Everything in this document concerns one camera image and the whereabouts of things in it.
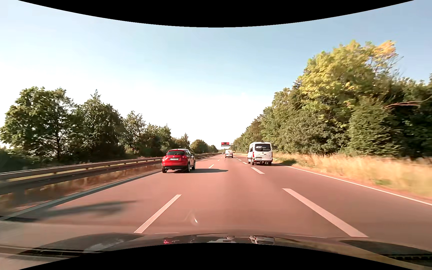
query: car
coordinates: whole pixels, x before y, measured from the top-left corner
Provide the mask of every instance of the car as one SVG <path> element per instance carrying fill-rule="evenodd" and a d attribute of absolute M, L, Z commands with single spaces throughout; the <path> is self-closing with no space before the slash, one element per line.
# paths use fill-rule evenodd
<path fill-rule="evenodd" d="M 273 145 L 270 142 L 254 142 L 249 144 L 248 164 L 256 163 L 267 164 L 273 163 Z"/>
<path fill-rule="evenodd" d="M 161 170 L 165 174 L 168 170 L 182 170 L 189 173 L 196 169 L 196 158 L 188 149 L 172 149 L 166 152 L 161 160 Z"/>
<path fill-rule="evenodd" d="M 224 158 L 231 157 L 233 158 L 233 150 L 226 150 L 224 153 Z"/>

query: red car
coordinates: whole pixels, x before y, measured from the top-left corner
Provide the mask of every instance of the red car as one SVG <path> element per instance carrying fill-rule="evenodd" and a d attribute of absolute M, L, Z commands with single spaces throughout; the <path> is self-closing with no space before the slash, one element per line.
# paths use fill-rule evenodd
<path fill-rule="evenodd" d="M 161 169 L 163 173 L 168 170 L 183 170 L 189 173 L 196 169 L 196 159 L 188 149 L 169 150 L 163 157 Z"/>

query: van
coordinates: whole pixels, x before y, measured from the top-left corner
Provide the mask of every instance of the van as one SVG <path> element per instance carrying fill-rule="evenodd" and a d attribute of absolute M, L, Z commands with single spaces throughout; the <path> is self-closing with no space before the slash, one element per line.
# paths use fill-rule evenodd
<path fill-rule="evenodd" d="M 254 142 L 249 144 L 248 164 L 254 165 L 273 163 L 273 145 L 270 142 Z"/>
<path fill-rule="evenodd" d="M 233 150 L 226 150 L 224 158 L 231 157 L 233 158 Z"/>

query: car hood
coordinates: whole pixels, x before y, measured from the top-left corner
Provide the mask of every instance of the car hood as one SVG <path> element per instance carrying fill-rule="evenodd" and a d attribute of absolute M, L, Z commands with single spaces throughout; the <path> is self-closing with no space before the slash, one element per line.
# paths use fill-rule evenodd
<path fill-rule="evenodd" d="M 408 269 L 432 269 L 432 251 L 416 246 L 363 237 L 324 238 L 311 235 L 244 230 L 200 231 L 192 234 L 90 234 L 53 242 L 37 248 L 0 246 L 0 252 L 15 254 L 9 256 L 11 260 L 49 262 L 74 258 L 88 253 L 194 243 L 240 243 L 294 247 L 353 256 Z"/>

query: guardrail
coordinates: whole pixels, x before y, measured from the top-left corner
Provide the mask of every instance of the guardrail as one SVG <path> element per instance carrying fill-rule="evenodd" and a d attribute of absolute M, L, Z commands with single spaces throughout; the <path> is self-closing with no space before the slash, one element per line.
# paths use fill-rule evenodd
<path fill-rule="evenodd" d="M 195 155 L 195 158 L 198 159 L 218 154 L 219 153 L 199 154 Z M 156 165 L 161 162 L 162 158 L 163 157 L 137 158 L 2 172 L 0 173 L 0 195 L 11 193 L 15 188 L 42 187 L 48 184 L 84 178 L 88 175 L 102 175 L 114 171 Z"/>

